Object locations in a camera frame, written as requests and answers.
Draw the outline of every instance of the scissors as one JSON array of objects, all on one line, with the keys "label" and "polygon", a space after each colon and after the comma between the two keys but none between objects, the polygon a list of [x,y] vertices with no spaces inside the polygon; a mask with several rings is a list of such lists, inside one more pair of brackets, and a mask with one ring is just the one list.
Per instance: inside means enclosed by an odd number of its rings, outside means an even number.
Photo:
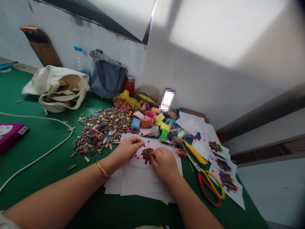
[{"label": "scissors", "polygon": [[[201,187],[201,190],[203,192],[203,194],[205,195],[205,197],[216,207],[220,207],[221,206],[221,200],[225,198],[225,192],[223,190],[223,187],[221,185],[221,183],[219,182],[219,180],[212,174],[210,173],[209,171],[207,170],[203,170],[202,168],[199,167],[199,165],[192,159],[191,156],[189,156],[189,154],[187,154],[188,158],[190,159],[190,161],[193,163],[194,167],[196,168],[197,172],[198,172],[198,180],[199,180],[199,184],[200,184],[200,187]],[[209,183],[203,178],[203,176],[200,174],[200,172],[203,172],[204,175],[206,176],[207,180],[209,181]],[[218,183],[220,189],[221,189],[221,195],[217,192],[217,190],[215,189],[212,181],[210,180],[209,176],[207,175],[211,175],[214,180]],[[206,184],[206,186],[208,186],[208,188],[213,192],[213,194],[216,196],[217,200],[218,200],[218,203],[215,203],[213,202],[209,196],[206,194],[206,191],[204,190],[203,188],[203,184],[202,184],[202,181]]]}]

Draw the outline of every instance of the green table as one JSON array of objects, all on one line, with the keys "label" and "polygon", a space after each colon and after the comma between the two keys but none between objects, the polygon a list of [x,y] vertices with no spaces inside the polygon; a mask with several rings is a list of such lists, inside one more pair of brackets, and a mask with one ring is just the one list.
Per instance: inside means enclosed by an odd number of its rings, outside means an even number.
[{"label": "green table", "polygon": [[[13,69],[8,73],[0,73],[1,112],[15,115],[45,117],[43,107],[38,103],[37,96],[22,95],[21,90],[31,79],[32,74]],[[88,92],[81,107],[61,113],[49,113],[47,117],[68,120],[70,126],[76,126],[72,137],[49,155],[17,175],[0,193],[0,210],[7,209],[39,189],[73,174],[89,164],[106,157],[111,150],[103,150],[103,154],[89,156],[86,162],[83,155],[70,159],[74,152],[72,143],[81,132],[82,125],[77,120],[80,113],[85,116],[94,114],[99,108],[111,107],[111,100],[101,100]],[[0,155],[0,185],[12,174],[28,165],[55,145],[62,142],[68,135],[63,124],[43,119],[18,118],[0,115],[1,123],[22,123],[30,128],[17,144],[7,153]],[[77,166],[70,172],[66,170],[73,164]],[[208,169],[210,163],[202,166]],[[247,191],[243,189],[246,211],[239,207],[230,197],[226,196],[220,208],[212,206],[201,192],[197,174],[191,170],[187,158],[182,158],[183,176],[217,217],[225,228],[268,228],[265,220],[255,207]],[[100,188],[74,217],[68,228],[135,228],[140,225],[169,225],[170,228],[183,228],[183,223],[176,204],[165,205],[163,202],[140,196],[104,195],[105,188]]]}]

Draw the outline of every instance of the forearm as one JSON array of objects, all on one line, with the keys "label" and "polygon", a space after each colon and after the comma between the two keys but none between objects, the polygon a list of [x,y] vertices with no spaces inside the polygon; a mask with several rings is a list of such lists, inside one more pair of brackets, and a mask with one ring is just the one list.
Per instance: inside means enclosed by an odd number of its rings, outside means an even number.
[{"label": "forearm", "polygon": [[[108,175],[114,173],[109,158],[100,164]],[[94,163],[30,195],[3,215],[22,228],[64,228],[105,181]]]},{"label": "forearm", "polygon": [[176,177],[168,189],[178,205],[185,228],[223,228],[182,176]]}]

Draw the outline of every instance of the wall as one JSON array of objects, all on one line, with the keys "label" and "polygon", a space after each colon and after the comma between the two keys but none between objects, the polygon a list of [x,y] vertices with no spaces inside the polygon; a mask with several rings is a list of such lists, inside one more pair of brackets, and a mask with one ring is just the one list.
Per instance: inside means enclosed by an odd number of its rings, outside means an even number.
[{"label": "wall", "polygon": [[0,57],[43,67],[19,30],[21,25],[37,26],[46,32],[66,68],[75,69],[73,46],[77,45],[86,51],[101,49],[105,55],[127,66],[129,74],[137,78],[143,75],[145,45],[33,0],[1,1]]},{"label": "wall", "polygon": [[224,142],[230,154],[280,142],[305,134],[305,108]]},{"label": "wall", "polygon": [[238,169],[256,207],[267,221],[302,228],[305,158]]},{"label": "wall", "polygon": [[157,98],[160,88],[175,88],[178,107],[205,113],[218,130],[304,82],[296,2],[250,2],[157,1],[142,91]]}]

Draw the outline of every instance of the gold bangle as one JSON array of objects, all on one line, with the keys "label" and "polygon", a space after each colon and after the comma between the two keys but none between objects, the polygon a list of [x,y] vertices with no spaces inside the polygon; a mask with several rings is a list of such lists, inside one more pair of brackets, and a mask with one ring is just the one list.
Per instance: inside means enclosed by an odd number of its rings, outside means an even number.
[{"label": "gold bangle", "polygon": [[110,176],[108,176],[108,174],[105,172],[105,170],[103,169],[103,167],[101,166],[101,164],[99,163],[99,161],[97,161],[96,164],[98,165],[98,169],[101,171],[101,173],[104,175],[104,177],[106,177],[107,179],[109,179]]}]

